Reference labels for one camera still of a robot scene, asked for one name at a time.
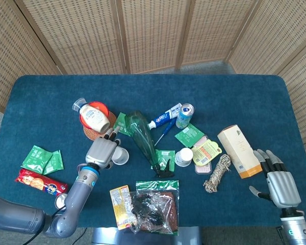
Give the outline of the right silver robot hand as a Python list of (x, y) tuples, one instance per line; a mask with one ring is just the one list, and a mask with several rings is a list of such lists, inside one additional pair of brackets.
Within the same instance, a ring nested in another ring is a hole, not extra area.
[(253, 153), (262, 167), (269, 193), (258, 191), (253, 186), (249, 187), (250, 192), (258, 198), (271, 201), (279, 209), (297, 207), (301, 198), (296, 183), (280, 158), (270, 150), (257, 149)]

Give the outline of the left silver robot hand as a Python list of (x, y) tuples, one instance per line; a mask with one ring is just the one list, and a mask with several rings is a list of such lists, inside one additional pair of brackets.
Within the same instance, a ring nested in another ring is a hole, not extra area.
[(119, 129), (120, 126), (109, 128), (103, 137), (93, 141), (85, 157), (87, 164), (94, 164), (98, 169), (110, 169), (114, 165), (112, 157), (121, 142), (116, 139)]

